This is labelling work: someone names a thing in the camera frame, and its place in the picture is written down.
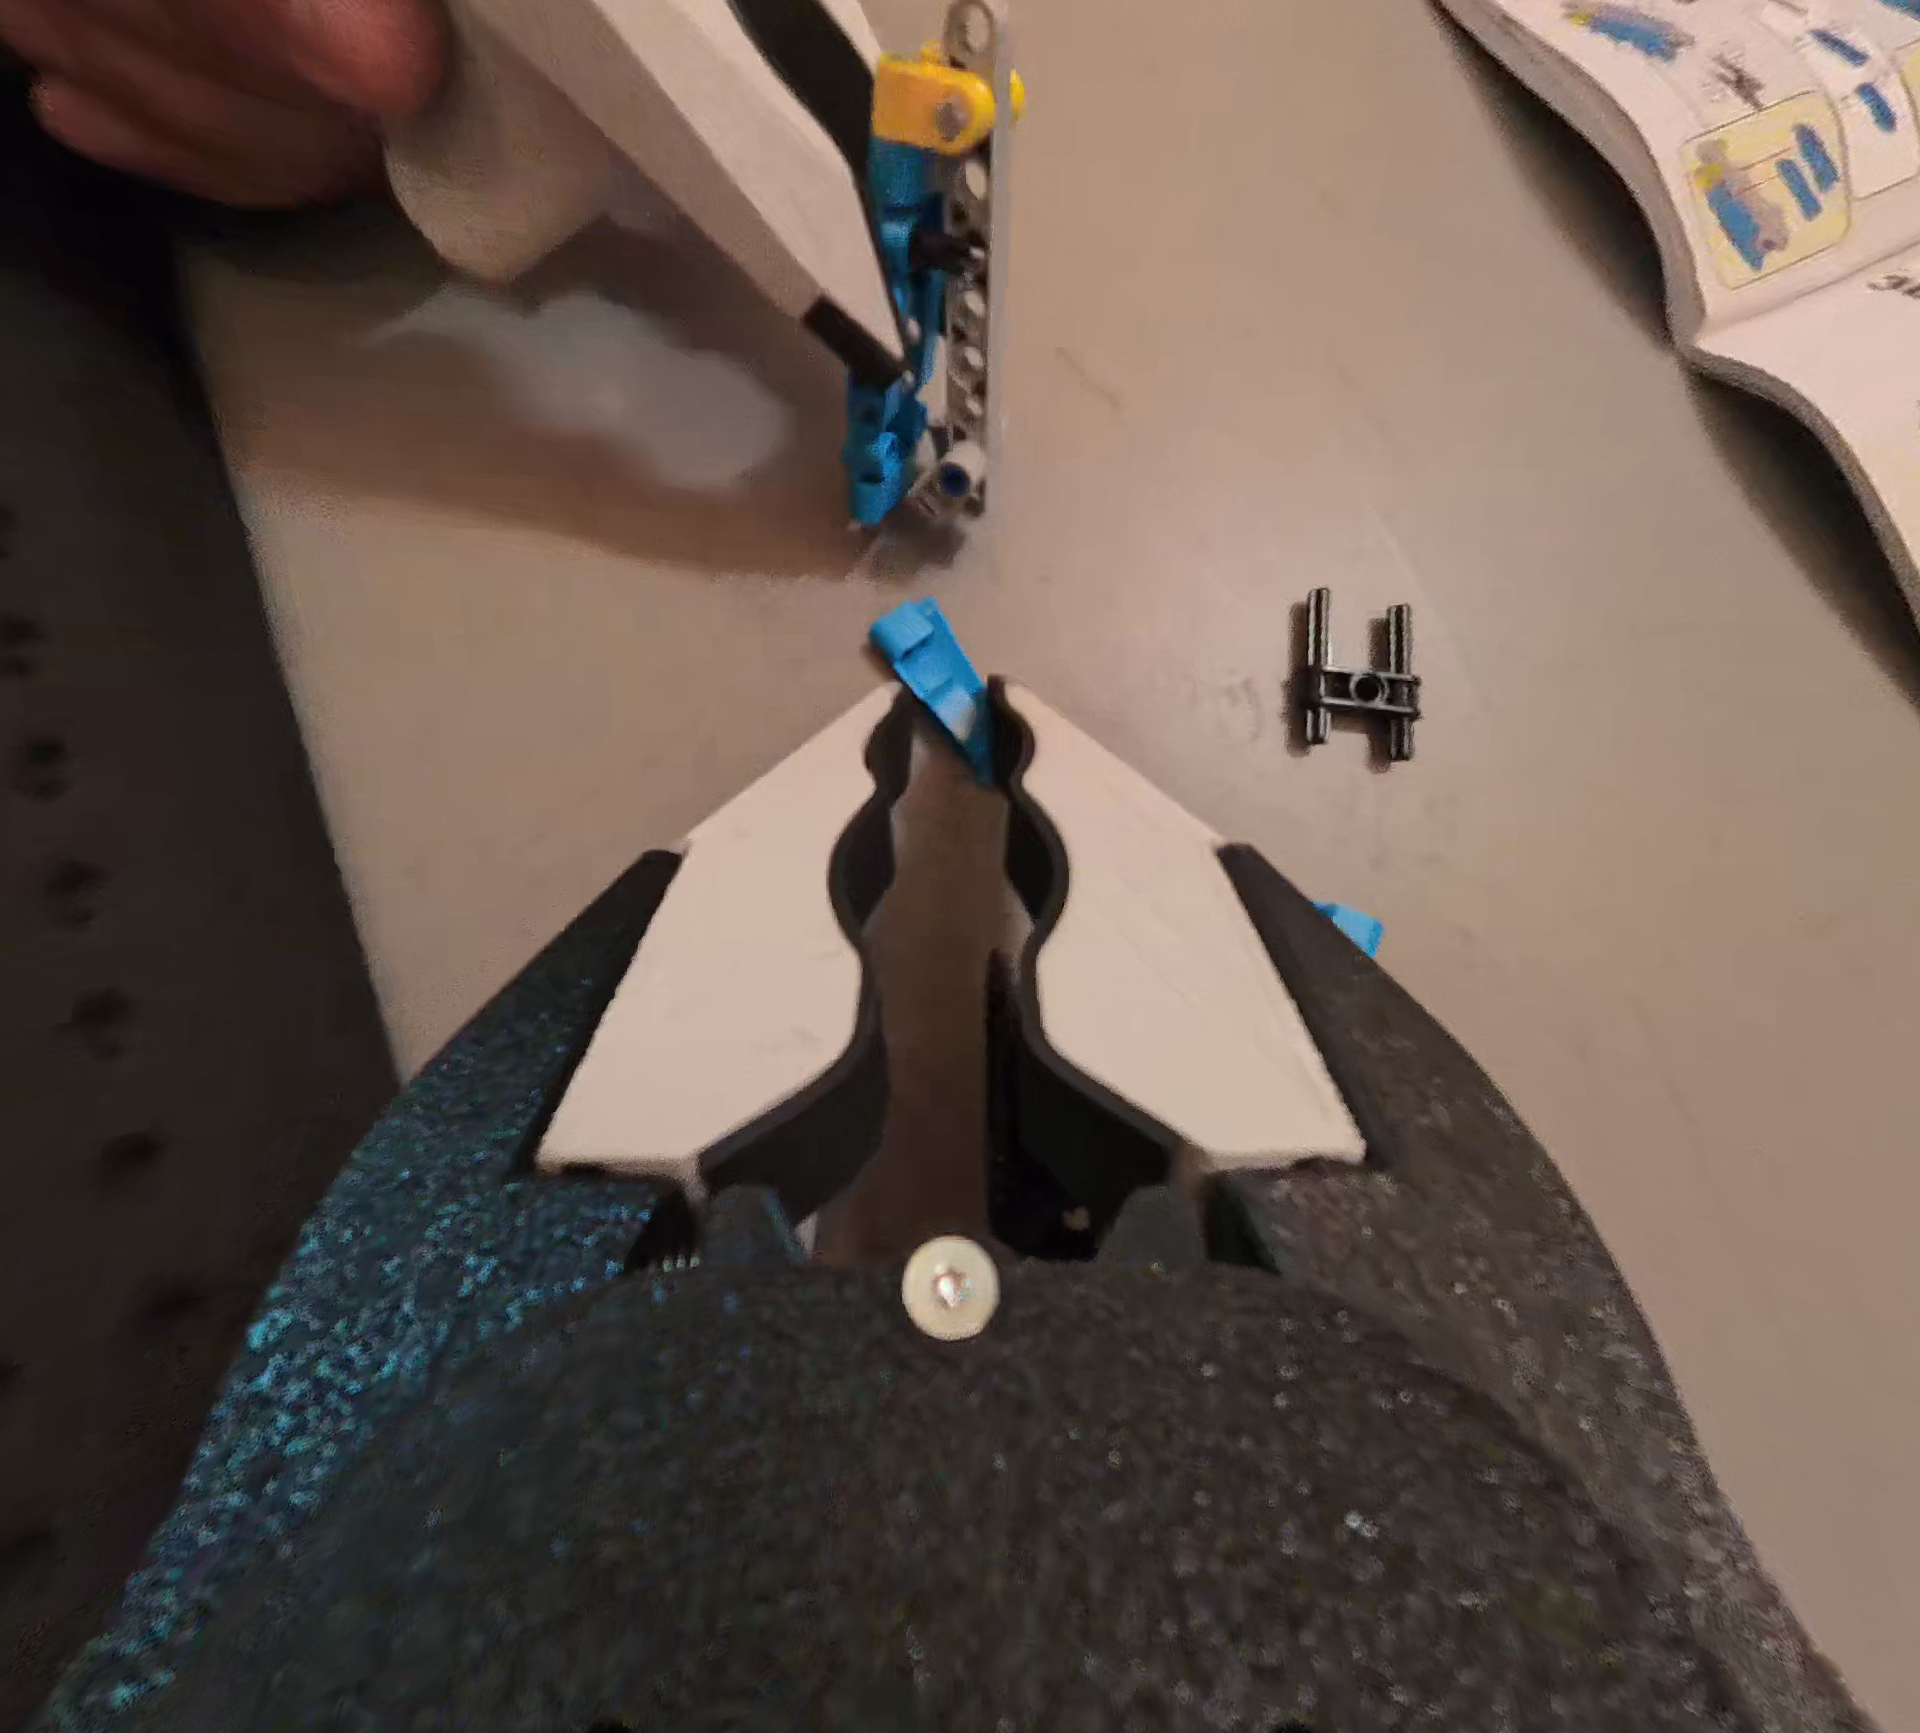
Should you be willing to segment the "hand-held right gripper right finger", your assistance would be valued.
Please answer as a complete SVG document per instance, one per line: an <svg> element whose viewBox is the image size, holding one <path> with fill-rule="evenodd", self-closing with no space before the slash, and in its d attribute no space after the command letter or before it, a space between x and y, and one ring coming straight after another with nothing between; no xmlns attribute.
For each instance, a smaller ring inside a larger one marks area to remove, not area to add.
<svg viewBox="0 0 1920 1733"><path fill-rule="evenodd" d="M1357 1165L1364 1128L1225 843L1033 690L999 680L1016 1032L1059 1177Z"/></svg>

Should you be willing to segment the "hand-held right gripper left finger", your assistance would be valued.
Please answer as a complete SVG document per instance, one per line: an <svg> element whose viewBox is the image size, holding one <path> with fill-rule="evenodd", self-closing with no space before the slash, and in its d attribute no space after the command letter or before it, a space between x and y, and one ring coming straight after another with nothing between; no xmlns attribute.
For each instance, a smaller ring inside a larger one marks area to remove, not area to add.
<svg viewBox="0 0 1920 1733"><path fill-rule="evenodd" d="M540 1139L540 1172L852 1188L890 1103L871 919L915 763L877 690L699 821Z"/></svg>

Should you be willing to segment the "black pin connector piece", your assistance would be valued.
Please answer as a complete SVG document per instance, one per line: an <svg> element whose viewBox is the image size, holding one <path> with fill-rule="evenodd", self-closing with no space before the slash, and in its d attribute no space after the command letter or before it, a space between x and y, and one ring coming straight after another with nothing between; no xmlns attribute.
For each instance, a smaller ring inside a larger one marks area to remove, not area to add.
<svg viewBox="0 0 1920 1733"><path fill-rule="evenodd" d="M1357 668L1332 662L1332 594L1317 584L1299 600L1299 662L1292 712L1299 747L1317 750L1339 721L1369 727L1381 764L1419 758L1422 673L1413 668L1413 605L1400 600L1373 622L1373 651Z"/></svg>

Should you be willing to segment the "blue beam piece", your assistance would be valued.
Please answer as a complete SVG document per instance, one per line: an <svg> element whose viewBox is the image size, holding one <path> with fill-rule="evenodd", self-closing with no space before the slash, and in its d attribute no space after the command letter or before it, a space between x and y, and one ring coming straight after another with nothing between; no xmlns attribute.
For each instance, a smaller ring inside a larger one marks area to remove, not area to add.
<svg viewBox="0 0 1920 1733"><path fill-rule="evenodd" d="M992 695L968 651L957 645L934 594L904 600L871 625L871 651L946 739L968 772L999 780Z"/></svg>

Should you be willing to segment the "blue grey yellow brick assembly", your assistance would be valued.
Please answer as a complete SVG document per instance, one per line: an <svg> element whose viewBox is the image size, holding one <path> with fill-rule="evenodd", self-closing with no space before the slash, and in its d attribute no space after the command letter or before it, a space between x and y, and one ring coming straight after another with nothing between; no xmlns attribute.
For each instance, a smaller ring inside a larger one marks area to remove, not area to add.
<svg viewBox="0 0 1920 1733"><path fill-rule="evenodd" d="M957 524L987 514L1008 441L1008 268L1026 86L1008 0L954 0L915 60L885 52L863 202L904 328L904 373L857 375L845 408L852 515Z"/></svg>

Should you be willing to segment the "person's left hand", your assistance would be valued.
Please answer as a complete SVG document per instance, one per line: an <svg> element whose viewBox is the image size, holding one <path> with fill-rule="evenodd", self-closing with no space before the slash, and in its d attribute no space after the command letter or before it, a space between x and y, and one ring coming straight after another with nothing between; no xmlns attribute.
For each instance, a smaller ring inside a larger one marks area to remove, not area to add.
<svg viewBox="0 0 1920 1733"><path fill-rule="evenodd" d="M443 86L443 0L0 0L34 123L82 162L225 208L379 191Z"/></svg>

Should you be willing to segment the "black perforated panel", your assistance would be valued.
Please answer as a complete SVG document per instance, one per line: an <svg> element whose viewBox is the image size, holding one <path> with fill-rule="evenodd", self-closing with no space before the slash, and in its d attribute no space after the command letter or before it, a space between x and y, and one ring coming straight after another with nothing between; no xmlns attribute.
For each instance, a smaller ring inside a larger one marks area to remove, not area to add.
<svg viewBox="0 0 1920 1733"><path fill-rule="evenodd" d="M177 208L0 116L6 1726L115 1621L396 1092L181 302Z"/></svg>

